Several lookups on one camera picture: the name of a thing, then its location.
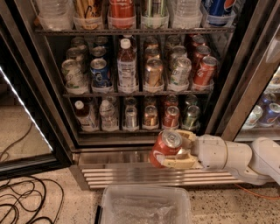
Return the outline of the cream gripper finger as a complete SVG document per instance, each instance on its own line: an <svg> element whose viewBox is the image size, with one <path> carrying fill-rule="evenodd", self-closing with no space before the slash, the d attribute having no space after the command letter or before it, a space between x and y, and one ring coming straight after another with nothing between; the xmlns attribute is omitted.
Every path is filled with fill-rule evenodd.
<svg viewBox="0 0 280 224"><path fill-rule="evenodd" d="M168 156L164 157L161 161L161 165L164 167L174 168L174 169L200 169L201 164L199 160L193 156L190 152L182 154L182 158L178 156Z"/></svg>
<svg viewBox="0 0 280 224"><path fill-rule="evenodd" d="M182 137L182 148L191 149L195 143L196 135L191 131L183 129L177 129L177 132Z"/></svg>

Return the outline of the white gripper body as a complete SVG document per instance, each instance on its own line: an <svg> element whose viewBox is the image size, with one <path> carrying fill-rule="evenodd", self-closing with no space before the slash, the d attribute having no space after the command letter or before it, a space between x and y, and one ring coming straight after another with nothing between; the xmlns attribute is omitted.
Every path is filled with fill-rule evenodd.
<svg viewBox="0 0 280 224"><path fill-rule="evenodd" d="M227 146L219 136L198 136L192 154L198 158L203 170L219 171L224 168L227 160Z"/></svg>

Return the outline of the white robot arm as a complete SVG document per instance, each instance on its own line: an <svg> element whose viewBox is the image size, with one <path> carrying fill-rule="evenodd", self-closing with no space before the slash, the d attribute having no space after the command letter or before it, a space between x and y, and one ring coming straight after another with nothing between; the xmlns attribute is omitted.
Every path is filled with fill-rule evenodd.
<svg viewBox="0 0 280 224"><path fill-rule="evenodd" d="M253 185L271 180L280 184L280 145L267 137L251 144L223 140L219 136L195 136L192 132L174 130L182 141L175 155L156 156L163 167L229 172L234 178Z"/></svg>

